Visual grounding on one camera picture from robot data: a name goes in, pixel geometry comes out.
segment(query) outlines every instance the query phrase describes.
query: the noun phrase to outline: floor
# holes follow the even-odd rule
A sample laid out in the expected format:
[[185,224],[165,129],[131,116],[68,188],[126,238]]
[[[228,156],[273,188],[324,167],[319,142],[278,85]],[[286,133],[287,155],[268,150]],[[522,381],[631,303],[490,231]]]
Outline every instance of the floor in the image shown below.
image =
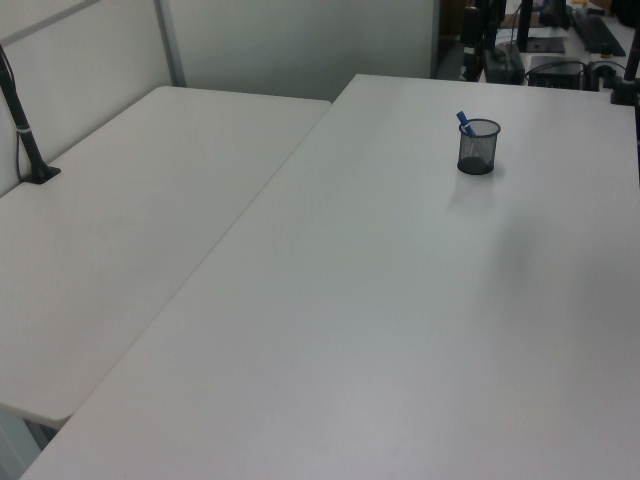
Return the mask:
[[439,80],[459,80],[462,56],[463,47],[457,37],[440,37],[436,78]]

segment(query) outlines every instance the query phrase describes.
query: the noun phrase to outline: mesh pencil holder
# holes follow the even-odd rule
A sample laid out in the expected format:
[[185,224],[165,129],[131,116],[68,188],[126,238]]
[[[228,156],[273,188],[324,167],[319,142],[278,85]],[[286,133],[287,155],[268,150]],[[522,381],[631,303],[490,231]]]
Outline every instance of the mesh pencil holder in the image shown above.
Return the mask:
[[474,118],[469,120],[474,135],[460,125],[460,152],[458,170],[469,175],[484,175],[493,171],[496,143],[500,125],[491,120]]

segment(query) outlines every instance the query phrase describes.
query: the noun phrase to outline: table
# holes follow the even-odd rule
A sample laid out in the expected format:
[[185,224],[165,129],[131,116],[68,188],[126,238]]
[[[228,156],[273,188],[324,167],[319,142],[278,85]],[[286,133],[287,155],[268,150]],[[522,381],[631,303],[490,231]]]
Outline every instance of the table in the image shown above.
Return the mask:
[[638,478],[632,120],[357,76],[24,479]]
[[0,199],[0,406],[64,423],[328,105],[160,88]]
[[[507,3],[507,13],[513,13],[517,9],[519,3],[516,5],[513,2],[509,1]],[[580,5],[571,5],[573,8],[581,8]],[[590,8],[599,8],[596,5],[589,3],[587,5]],[[625,57],[611,57],[609,59],[601,58],[600,54],[592,54],[587,52],[584,49],[584,43],[580,39],[580,36],[576,32],[576,30],[571,27],[567,30],[568,37],[564,39],[565,53],[544,53],[541,54],[543,56],[551,56],[551,57],[571,57],[577,60],[580,60],[584,63],[589,62],[599,62],[602,60],[607,60],[615,63],[619,63],[623,67],[627,65],[627,59],[629,55],[629,51],[631,49],[631,44],[633,43],[633,36],[635,34],[635,30],[633,28],[625,27],[618,21],[618,17],[613,17],[609,15],[605,15],[602,17],[604,24],[609,28],[611,33],[616,37],[622,48],[624,48],[627,56]],[[535,56],[540,56],[540,54],[535,53],[521,53],[522,63],[524,64],[525,72],[529,71],[531,68],[531,59]],[[614,69],[618,72],[619,75],[623,73],[621,68],[617,68],[612,65]]]

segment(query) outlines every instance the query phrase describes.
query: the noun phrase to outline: blue pen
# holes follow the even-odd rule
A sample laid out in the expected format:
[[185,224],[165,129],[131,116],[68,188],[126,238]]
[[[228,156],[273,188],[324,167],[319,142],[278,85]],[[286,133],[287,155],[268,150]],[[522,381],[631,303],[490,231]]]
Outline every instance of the blue pen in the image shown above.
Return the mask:
[[458,117],[458,120],[460,120],[460,125],[462,125],[463,130],[467,132],[467,135],[469,135],[470,137],[475,137],[476,132],[474,132],[473,128],[471,128],[471,125],[469,125],[469,120],[467,120],[464,112],[456,113],[456,117]]

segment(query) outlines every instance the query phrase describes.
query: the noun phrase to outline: wire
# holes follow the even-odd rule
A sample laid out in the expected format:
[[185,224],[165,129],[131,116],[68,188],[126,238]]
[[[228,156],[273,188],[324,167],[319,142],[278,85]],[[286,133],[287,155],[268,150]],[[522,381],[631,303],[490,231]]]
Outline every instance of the wire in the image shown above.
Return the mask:
[[582,73],[584,73],[584,70],[587,68],[587,65],[579,60],[571,60],[569,62],[551,62],[551,63],[545,63],[544,65],[540,65],[537,66],[535,68],[532,68],[531,70],[529,70],[527,73],[524,74],[524,78],[529,77],[530,74],[532,73],[537,73],[540,72],[542,70],[548,70],[549,68],[553,68],[553,67],[559,67],[561,65],[582,65]]
[[9,59],[7,58],[7,54],[4,53],[4,49],[2,48],[2,45],[0,45],[0,55],[2,55],[2,60],[4,61],[4,64],[7,66],[7,68],[9,69],[9,75],[11,76],[11,83],[15,87],[16,86],[16,77],[13,75],[13,69],[11,68],[11,64],[9,63]]
[[[16,88],[16,77],[13,74],[13,68],[11,68],[11,63],[7,58],[7,54],[4,53],[4,49],[2,45],[0,45],[0,56],[2,56],[2,61],[7,66],[9,70],[9,76],[11,77],[11,83],[13,88]],[[20,174],[20,133],[16,129],[16,175],[18,176],[18,182],[22,183],[22,175]]]
[[612,62],[611,60],[598,60],[597,62],[593,62],[594,65],[597,65],[598,63],[606,63],[607,65],[615,65],[616,67],[620,67],[623,71],[627,69],[627,67],[623,67],[619,63]]
[[520,2],[520,5],[518,5],[518,8],[516,8],[516,11],[513,13],[513,17],[511,19],[511,41],[509,42],[509,44],[513,45],[513,32],[516,29],[516,17],[518,16],[518,12],[520,12],[520,9],[522,8],[522,2]]
[[22,183],[22,175],[20,175],[20,134],[16,131],[16,175],[18,182]]

